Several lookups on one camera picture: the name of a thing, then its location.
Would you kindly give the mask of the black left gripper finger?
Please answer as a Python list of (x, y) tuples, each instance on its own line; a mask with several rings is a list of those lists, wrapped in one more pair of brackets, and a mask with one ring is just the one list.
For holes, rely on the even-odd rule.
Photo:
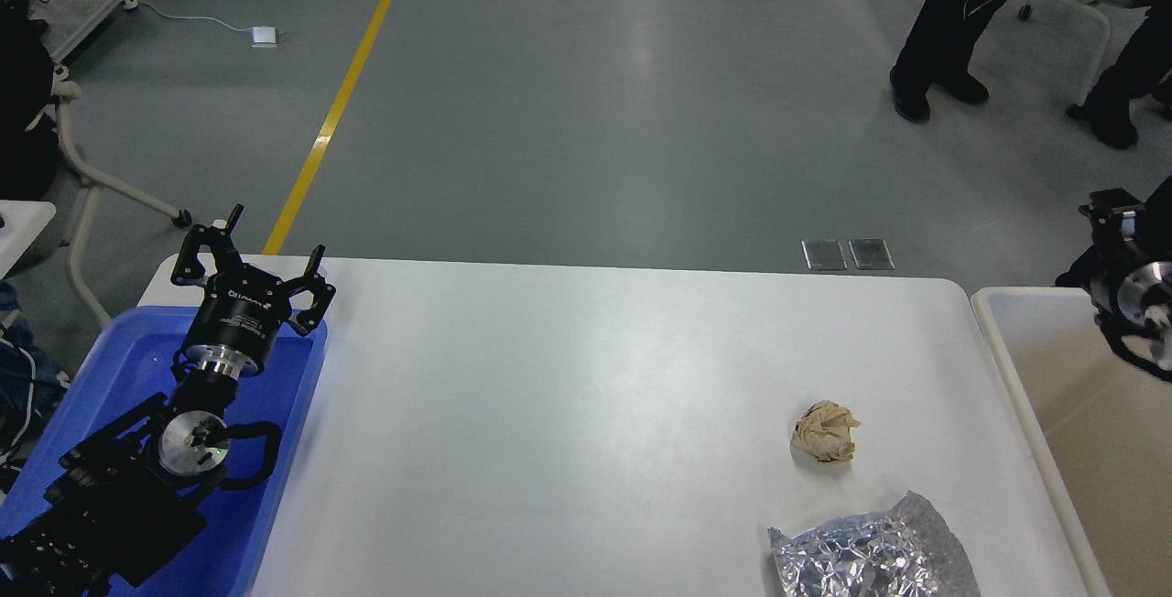
[(326, 247), (316, 245), (311, 251), (305, 271), (297, 278), (280, 284), (280, 297), (286, 304), (292, 305), (292, 299), (302, 293), (311, 293), (311, 305), (308, 308), (299, 308), (298, 312), (289, 312), (286, 318), (289, 330), (297, 332), (299, 337), (307, 337), (312, 331), (318, 330), (323, 321), (326, 310), (331, 307), (331, 301), (336, 293), (336, 287), (326, 281), (320, 272), (321, 262)]
[[(244, 210), (245, 206), (236, 205), (223, 228), (193, 224), (188, 230), (171, 273), (171, 283), (176, 287), (245, 287), (246, 263), (240, 259), (231, 237)], [(216, 267), (213, 273), (200, 262), (202, 251), (212, 256)]]

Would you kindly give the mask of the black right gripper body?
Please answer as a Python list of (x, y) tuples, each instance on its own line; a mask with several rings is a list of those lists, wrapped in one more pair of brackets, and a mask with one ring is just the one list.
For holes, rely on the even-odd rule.
[(1154, 209), (1125, 189), (1098, 190), (1079, 206), (1091, 226), (1101, 267), (1089, 277), (1098, 306), (1120, 323), (1157, 323), (1168, 316), (1168, 242)]

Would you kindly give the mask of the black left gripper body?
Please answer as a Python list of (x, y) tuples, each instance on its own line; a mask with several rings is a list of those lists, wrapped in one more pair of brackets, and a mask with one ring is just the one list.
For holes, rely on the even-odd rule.
[(180, 354), (192, 361), (229, 357), (237, 364), (236, 376), (253, 376), (265, 369), (288, 316), (280, 278), (267, 272), (217, 273), (205, 285)]

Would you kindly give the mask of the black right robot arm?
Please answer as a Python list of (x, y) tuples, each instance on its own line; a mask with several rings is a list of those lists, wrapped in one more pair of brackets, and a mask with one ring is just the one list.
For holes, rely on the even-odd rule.
[(1168, 384), (1168, 212), (1109, 189), (1090, 194), (1081, 213), (1090, 223), (1095, 256), (1083, 289), (1102, 337), (1117, 357)]

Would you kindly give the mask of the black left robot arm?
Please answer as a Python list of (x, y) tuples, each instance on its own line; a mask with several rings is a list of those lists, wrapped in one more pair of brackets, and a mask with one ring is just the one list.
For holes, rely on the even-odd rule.
[(270, 362), (281, 330), (309, 337), (338, 289), (311, 251), (293, 278), (243, 259), (232, 231), (196, 224), (170, 280), (202, 289), (173, 353), (170, 393), (157, 392), (64, 450), (43, 491), (46, 509), (4, 537), (5, 596), (105, 596), (113, 581), (141, 586), (207, 527), (202, 502), (264, 486), (286, 434), (272, 420), (229, 421), (248, 376)]

